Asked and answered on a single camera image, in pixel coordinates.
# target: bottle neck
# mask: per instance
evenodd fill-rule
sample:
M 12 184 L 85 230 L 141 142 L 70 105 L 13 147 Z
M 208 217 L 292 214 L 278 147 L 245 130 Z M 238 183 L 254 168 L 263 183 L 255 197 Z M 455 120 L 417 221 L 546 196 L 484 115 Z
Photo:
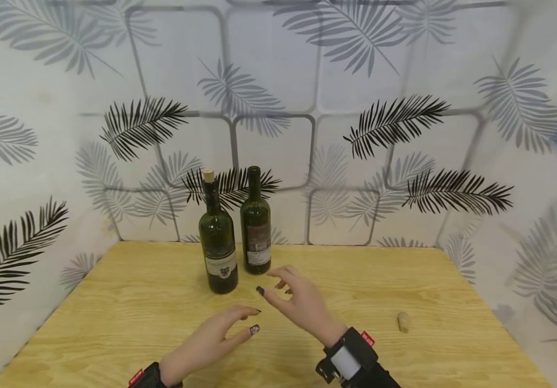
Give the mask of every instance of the bottle neck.
M 250 171 L 248 174 L 248 198 L 261 200 L 261 174 L 258 171 Z
M 220 199 L 218 197 L 218 185 L 214 181 L 212 183 L 204 182 L 205 191 L 205 207 L 208 214 L 215 214 L 220 212 Z

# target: green glass bottle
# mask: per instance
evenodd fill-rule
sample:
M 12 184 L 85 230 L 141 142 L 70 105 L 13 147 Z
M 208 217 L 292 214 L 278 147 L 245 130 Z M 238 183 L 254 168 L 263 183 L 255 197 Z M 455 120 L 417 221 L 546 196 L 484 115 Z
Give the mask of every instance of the green glass bottle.
M 199 221 L 199 235 L 205 257 L 207 280 L 214 293 L 227 294 L 238 285 L 233 220 L 229 213 L 220 207 L 218 182 L 214 180 L 214 171 L 204 169 L 202 173 L 207 212 Z
M 271 264 L 270 205 L 261 197 L 261 169 L 248 168 L 248 199 L 240 208 L 243 266 L 251 274 L 267 272 Z

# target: black wrist strap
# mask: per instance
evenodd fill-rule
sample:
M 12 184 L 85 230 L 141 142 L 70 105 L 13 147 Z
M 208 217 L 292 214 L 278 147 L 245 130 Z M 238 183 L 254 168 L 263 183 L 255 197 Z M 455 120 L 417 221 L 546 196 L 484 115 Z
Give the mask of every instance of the black wrist strap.
M 136 372 L 132 380 L 128 383 L 129 388 L 182 388 L 184 383 L 179 383 L 173 387 L 167 387 L 163 384 L 160 377 L 160 364 L 152 363 L 145 370 Z

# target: right hand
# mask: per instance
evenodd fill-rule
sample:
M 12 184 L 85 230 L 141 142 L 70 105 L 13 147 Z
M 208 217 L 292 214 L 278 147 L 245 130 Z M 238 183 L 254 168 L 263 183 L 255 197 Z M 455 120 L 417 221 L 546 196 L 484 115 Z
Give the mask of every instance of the right hand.
M 257 291 L 270 305 L 276 307 L 296 326 L 313 335 L 325 347 L 330 348 L 339 342 L 347 331 L 347 326 L 332 317 L 324 303 L 324 298 L 312 281 L 300 275 L 300 272 L 291 265 L 272 269 L 268 275 L 280 279 L 275 288 L 283 289 L 287 285 L 288 291 L 293 295 L 289 301 L 286 301 L 274 291 L 258 287 Z

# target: loose cork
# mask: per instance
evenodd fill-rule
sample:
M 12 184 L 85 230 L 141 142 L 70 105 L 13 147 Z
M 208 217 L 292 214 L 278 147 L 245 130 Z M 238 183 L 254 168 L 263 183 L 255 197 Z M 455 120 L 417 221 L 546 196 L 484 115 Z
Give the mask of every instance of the loose cork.
M 410 331 L 410 317 L 407 312 L 402 311 L 397 314 L 397 322 L 399 323 L 399 330 L 402 332 Z
M 203 179 L 206 182 L 212 183 L 214 181 L 214 170 L 213 169 L 204 168 L 204 169 L 202 169 L 201 174 L 203 174 Z

